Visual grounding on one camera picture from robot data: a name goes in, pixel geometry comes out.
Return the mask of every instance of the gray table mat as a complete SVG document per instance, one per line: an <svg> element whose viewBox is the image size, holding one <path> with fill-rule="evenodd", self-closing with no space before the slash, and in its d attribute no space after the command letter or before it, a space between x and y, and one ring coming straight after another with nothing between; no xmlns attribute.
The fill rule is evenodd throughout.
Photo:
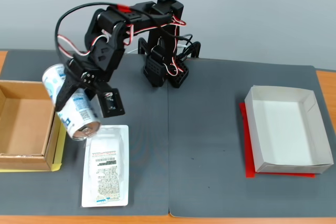
<svg viewBox="0 0 336 224"><path fill-rule="evenodd" d="M179 89L169 89L170 212L178 217L336 216L336 166L317 178L245 178L239 103L253 85L315 92L333 157L336 139L315 68L189 60Z"/></svg>
<svg viewBox="0 0 336 224"><path fill-rule="evenodd" d="M10 51L1 79L41 81L43 72L56 63L53 51ZM141 56L123 57L112 86L120 91L126 115L102 120L103 124L129 126L128 205L81 207L84 142L67 138L59 171L0 173L0 215L168 214L167 85L152 88L142 73L143 63Z"/></svg>

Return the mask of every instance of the brown cardboard box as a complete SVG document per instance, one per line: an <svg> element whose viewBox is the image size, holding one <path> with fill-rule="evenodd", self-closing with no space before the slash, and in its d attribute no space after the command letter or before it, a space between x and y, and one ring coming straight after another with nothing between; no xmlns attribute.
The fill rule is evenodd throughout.
<svg viewBox="0 0 336 224"><path fill-rule="evenodd" d="M42 82L0 81L0 169L50 170L59 127Z"/></svg>

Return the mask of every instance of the red mat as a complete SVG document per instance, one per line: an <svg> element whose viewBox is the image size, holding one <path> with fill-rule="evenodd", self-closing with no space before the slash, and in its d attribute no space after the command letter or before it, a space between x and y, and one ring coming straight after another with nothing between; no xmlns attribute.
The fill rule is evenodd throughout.
<svg viewBox="0 0 336 224"><path fill-rule="evenodd" d="M244 123L244 146L245 146L245 176L246 178L255 178L256 174L273 174L273 175L286 175L286 176L298 176L315 178L314 173L256 173L253 160L253 152L250 138L250 131L247 122L247 113L245 103L239 104L240 111L243 116Z"/></svg>

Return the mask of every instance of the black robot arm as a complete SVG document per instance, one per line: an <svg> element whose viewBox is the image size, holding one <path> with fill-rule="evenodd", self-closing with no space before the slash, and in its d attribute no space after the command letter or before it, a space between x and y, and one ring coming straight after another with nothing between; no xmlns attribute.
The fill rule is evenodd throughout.
<svg viewBox="0 0 336 224"><path fill-rule="evenodd" d="M108 85L118 68L125 45L133 37L150 31L148 42L139 39L138 51L147 54L144 74L153 86L160 87L166 79L179 87L187 77L188 69L176 57L183 5L176 0L158 0L139 3L131 7L110 5L97 10L87 33L85 45L87 56L72 55L65 67L66 79L56 100L60 111L72 94L83 88L89 99L98 96L103 116L125 114L119 91ZM198 56L199 48L192 45Z"/></svg>

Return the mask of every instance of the gray wall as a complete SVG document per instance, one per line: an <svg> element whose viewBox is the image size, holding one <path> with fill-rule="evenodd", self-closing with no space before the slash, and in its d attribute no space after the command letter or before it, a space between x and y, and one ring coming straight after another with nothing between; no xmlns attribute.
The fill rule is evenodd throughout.
<svg viewBox="0 0 336 224"><path fill-rule="evenodd" d="M132 5L150 0L0 0L0 48L53 49L58 17L93 1ZM179 1L188 24L182 32L202 43L203 58L336 70L336 0ZM71 15L61 33L82 47L94 10ZM135 47L133 43L127 50Z"/></svg>

